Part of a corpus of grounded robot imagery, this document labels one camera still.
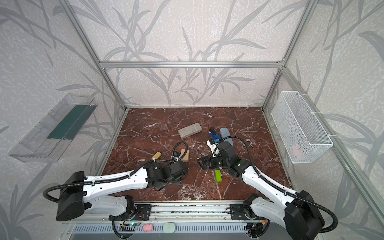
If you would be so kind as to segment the blue-grey oval case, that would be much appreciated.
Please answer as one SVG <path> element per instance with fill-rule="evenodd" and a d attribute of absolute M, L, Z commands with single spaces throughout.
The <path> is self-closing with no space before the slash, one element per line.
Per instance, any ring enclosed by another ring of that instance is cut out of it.
<path fill-rule="evenodd" d="M 228 138 L 231 135 L 228 128 L 221 128 L 220 129 L 220 135 L 221 135 L 222 139 L 227 138 L 224 140 L 225 142 L 228 142 L 230 145 L 234 146 L 232 138 Z"/>

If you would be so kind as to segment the pale green round disc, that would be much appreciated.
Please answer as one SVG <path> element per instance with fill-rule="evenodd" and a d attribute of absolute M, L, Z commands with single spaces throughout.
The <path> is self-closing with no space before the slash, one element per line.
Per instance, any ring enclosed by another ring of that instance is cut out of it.
<path fill-rule="evenodd" d="M 172 234 L 176 231 L 176 225 L 174 223 L 164 223 L 163 232 L 166 234 Z"/>

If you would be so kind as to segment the grey stone brick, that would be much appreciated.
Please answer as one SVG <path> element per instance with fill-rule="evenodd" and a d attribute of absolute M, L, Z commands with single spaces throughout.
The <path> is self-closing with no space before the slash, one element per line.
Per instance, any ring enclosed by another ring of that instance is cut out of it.
<path fill-rule="evenodd" d="M 178 130 L 178 133 L 181 137 L 181 139 L 185 139 L 187 137 L 190 137 L 194 134 L 200 133 L 202 131 L 202 127 L 199 123 L 195 123 L 192 125 L 189 125 L 187 127 L 184 127 L 182 129 Z"/>

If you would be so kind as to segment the wood block mid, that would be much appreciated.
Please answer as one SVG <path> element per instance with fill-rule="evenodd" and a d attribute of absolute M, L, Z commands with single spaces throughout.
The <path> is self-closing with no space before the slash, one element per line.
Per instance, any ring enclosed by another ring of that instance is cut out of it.
<path fill-rule="evenodd" d="M 159 159 L 160 157 L 161 157 L 161 153 L 160 152 L 156 152 L 154 155 L 153 155 L 153 157 L 152 157 L 152 160 L 157 160 L 157 159 Z"/>

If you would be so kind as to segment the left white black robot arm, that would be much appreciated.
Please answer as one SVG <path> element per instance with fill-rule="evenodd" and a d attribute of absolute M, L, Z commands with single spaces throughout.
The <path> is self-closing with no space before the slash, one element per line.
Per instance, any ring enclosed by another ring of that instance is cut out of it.
<path fill-rule="evenodd" d="M 180 184 L 188 175 L 183 161 L 150 160 L 136 169 L 105 176 L 86 176 L 76 172 L 63 184 L 43 191 L 45 199 L 57 203 L 56 220 L 73 220 L 83 214 L 108 214 L 110 220 L 127 220 L 138 212 L 132 197 L 116 197 L 128 190 L 162 190 Z"/>

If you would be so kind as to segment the green block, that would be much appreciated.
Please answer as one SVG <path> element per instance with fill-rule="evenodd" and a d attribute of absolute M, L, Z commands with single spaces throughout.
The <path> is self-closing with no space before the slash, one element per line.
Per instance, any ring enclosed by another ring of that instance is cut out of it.
<path fill-rule="evenodd" d="M 222 174 L 220 170 L 215 170 L 215 180 L 217 183 L 222 182 Z"/>

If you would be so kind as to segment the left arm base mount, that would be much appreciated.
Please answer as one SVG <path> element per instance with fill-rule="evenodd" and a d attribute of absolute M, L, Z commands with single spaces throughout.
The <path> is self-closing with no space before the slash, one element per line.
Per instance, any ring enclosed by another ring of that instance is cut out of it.
<path fill-rule="evenodd" d="M 123 214 L 113 217 L 115 221 L 148 221 L 151 215 L 152 205 L 139 204 L 136 205 L 136 209 L 132 211 L 126 211 Z"/>

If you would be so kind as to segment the pink object in basket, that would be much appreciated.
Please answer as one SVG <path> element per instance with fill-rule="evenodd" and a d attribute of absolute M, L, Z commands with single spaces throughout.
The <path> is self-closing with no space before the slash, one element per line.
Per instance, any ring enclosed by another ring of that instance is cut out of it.
<path fill-rule="evenodd" d="M 304 156 L 304 153 L 303 153 L 303 151 L 301 150 L 301 148 L 300 148 L 299 145 L 291 146 L 291 151 L 292 151 L 293 155 L 294 155 L 297 159 L 299 159 L 299 160 L 301 160 L 301 159 L 303 158 L 303 156 Z"/>

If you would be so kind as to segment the blue stapler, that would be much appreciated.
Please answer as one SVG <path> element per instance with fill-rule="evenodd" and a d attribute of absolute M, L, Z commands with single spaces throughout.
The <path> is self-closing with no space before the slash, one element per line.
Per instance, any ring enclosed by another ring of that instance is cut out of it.
<path fill-rule="evenodd" d="M 211 140 L 210 140 L 211 145 L 217 144 L 221 141 L 221 137 L 219 136 L 215 128 L 213 127 L 209 128 L 209 135 L 211 137 Z"/>

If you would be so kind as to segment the aluminium frame crossbar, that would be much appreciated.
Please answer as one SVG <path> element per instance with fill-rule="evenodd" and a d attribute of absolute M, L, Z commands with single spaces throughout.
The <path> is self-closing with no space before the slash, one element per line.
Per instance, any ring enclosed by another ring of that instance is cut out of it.
<path fill-rule="evenodd" d="M 227 62 L 191 62 L 191 61 L 101 61 L 102 68 L 280 68 L 279 61 L 227 61 Z"/>

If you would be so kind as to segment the wood block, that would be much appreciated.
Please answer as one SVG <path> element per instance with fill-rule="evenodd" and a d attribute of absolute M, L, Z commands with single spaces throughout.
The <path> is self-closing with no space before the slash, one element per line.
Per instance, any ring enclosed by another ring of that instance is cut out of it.
<path fill-rule="evenodd" d="M 180 160 L 187 163 L 189 161 L 189 155 L 190 150 L 181 150 Z"/>

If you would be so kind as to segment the clear plastic wall bin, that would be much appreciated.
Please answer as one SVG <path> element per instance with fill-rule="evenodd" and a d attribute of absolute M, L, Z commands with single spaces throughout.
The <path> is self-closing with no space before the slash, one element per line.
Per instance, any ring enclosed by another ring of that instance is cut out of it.
<path fill-rule="evenodd" d="M 94 97 L 67 94 L 9 153 L 24 163 L 55 163 L 97 104 Z"/>

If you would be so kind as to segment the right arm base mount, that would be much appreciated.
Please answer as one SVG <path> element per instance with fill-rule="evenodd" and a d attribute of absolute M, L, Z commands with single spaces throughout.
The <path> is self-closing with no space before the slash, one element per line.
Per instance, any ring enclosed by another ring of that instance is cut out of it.
<path fill-rule="evenodd" d="M 231 220 L 264 221 L 266 218 L 257 216 L 250 206 L 244 204 L 230 204 Z"/>

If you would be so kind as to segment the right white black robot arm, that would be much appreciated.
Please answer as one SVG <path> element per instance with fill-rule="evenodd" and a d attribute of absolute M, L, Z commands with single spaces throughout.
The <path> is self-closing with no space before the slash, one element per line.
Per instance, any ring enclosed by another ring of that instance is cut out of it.
<path fill-rule="evenodd" d="M 198 159 L 203 170 L 221 168 L 262 193 L 261 197 L 253 195 L 243 202 L 248 219 L 262 217 L 279 224 L 294 240 L 313 240 L 319 233 L 331 232 L 338 226 L 337 216 L 315 203 L 308 192 L 279 184 L 262 173 L 252 160 L 241 159 L 229 142 L 207 141 L 207 145 L 212 154 Z"/>

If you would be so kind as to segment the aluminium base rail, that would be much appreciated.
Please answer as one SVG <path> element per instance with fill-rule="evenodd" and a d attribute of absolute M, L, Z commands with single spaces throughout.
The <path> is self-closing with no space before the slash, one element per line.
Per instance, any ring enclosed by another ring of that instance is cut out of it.
<path fill-rule="evenodd" d="M 169 202 L 136 202 L 152 205 L 148 221 L 126 221 L 144 223 L 229 223 L 229 222 L 259 222 L 250 220 L 231 220 L 230 204 L 243 204 L 243 201 L 169 201 Z M 278 208 L 274 203 L 263 198 L 256 198 L 252 204 L 253 212 L 259 216 L 285 226 L 284 208 Z M 71 223 L 110 223 L 110 214 L 83 214 L 71 220 Z"/>

